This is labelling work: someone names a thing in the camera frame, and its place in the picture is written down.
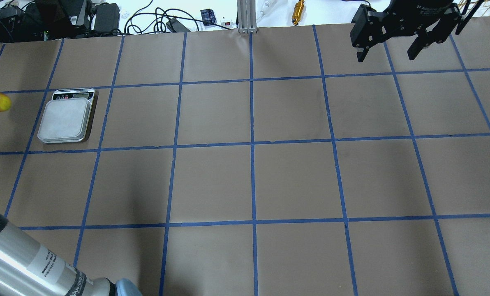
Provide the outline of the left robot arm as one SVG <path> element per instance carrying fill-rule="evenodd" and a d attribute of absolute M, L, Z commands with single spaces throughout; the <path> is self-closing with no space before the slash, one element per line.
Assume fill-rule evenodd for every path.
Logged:
<path fill-rule="evenodd" d="M 132 281 L 89 279 L 0 214 L 0 296 L 139 296 Z"/>

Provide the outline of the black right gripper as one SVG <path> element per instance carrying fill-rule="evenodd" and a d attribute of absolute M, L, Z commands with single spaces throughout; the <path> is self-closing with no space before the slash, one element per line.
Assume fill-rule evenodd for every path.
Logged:
<path fill-rule="evenodd" d="M 407 50 L 408 59 L 415 60 L 425 47 L 459 30 L 463 17 L 451 0 L 392 0 L 382 12 L 361 4 L 352 23 L 350 40 L 358 62 L 364 62 L 374 45 L 403 36 L 416 36 Z"/>

